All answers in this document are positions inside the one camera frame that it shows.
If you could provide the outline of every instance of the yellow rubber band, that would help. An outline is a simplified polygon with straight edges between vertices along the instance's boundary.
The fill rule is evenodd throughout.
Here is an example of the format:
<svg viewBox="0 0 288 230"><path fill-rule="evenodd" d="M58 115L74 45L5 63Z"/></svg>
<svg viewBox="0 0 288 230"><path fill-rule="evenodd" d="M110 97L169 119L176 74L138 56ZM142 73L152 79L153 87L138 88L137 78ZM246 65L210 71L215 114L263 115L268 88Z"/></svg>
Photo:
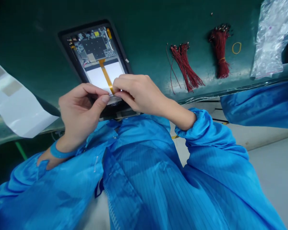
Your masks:
<svg viewBox="0 0 288 230"><path fill-rule="evenodd" d="M221 58L220 60L219 60L219 63L221 64L221 63L225 63L226 62L226 60L225 60L225 57L224 58Z"/></svg>
<svg viewBox="0 0 288 230"><path fill-rule="evenodd" d="M102 69L102 71L103 71L103 75L105 76L106 81L107 81L107 83L108 83L108 86L109 86L112 94L114 95L112 82L111 82L111 80L110 80L110 78L109 78L109 75L108 75L108 73L107 73L107 71L106 71L106 68L105 68L105 66L104 66L104 64L103 64L104 62L105 62L105 59L99 60L99 64L100 64L100 67L101 67L101 69Z"/></svg>
<svg viewBox="0 0 288 230"><path fill-rule="evenodd" d="M242 46L242 44L241 44L240 42L236 42L235 44L233 44L233 47L232 47L232 49L231 49L234 54L238 54L238 53L236 53L236 52L234 51L234 46L235 46L236 44L240 44L240 48L239 48L238 53L240 53L240 51L241 51L241 46Z"/></svg>

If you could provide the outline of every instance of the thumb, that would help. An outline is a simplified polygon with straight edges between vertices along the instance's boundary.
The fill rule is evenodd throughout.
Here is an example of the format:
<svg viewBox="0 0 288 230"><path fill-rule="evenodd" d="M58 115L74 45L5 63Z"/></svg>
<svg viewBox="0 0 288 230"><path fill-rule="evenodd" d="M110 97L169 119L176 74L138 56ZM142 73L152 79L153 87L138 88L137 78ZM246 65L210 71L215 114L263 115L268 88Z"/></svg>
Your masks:
<svg viewBox="0 0 288 230"><path fill-rule="evenodd" d="M109 95L102 95L100 96L93 104L92 108L90 108L89 113L93 116L96 116L97 118L100 117L101 112L104 110L104 108L107 106L108 102L110 100Z"/></svg>
<svg viewBox="0 0 288 230"><path fill-rule="evenodd" d="M134 111L138 110L138 106L137 106L136 102L134 101L134 98L129 93L121 91L121 92L117 92L115 94L115 96L120 97L121 99L123 99L128 105L130 105L130 107Z"/></svg>

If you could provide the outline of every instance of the yellow connector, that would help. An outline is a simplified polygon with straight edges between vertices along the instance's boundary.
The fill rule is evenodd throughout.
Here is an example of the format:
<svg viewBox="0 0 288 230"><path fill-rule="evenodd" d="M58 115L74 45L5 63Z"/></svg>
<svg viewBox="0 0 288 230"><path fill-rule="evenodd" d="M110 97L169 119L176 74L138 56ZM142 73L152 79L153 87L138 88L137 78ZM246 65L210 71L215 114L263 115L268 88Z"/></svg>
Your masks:
<svg viewBox="0 0 288 230"><path fill-rule="evenodd" d="M107 28L107 33L108 33L109 38L112 39L111 32L110 32L109 28Z"/></svg>

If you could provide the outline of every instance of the tablet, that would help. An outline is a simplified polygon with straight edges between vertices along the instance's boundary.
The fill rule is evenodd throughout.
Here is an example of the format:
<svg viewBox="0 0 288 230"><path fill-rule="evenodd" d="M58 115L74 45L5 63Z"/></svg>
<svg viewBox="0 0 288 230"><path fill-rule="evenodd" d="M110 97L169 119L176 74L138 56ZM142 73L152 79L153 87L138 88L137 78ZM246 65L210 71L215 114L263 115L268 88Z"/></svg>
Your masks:
<svg viewBox="0 0 288 230"><path fill-rule="evenodd" d="M110 101L101 119L137 114L113 95L112 84L121 74L132 73L115 28L108 20L93 22L59 32L64 52L81 82L89 82L109 92Z"/></svg>

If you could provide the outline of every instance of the sleeve cuff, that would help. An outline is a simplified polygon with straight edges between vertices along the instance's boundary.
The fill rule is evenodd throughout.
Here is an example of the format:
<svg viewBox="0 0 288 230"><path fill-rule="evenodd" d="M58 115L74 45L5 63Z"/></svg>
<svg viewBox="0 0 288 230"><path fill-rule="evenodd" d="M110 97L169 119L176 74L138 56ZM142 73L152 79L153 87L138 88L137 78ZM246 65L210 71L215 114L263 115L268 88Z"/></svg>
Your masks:
<svg viewBox="0 0 288 230"><path fill-rule="evenodd" d="M208 128L212 118L206 110L197 108L190 108L189 110L196 115L196 121L194 122L193 126L187 131L183 131L176 126L175 132L181 138L196 140L198 137L202 136L202 132L205 132L205 130Z"/></svg>

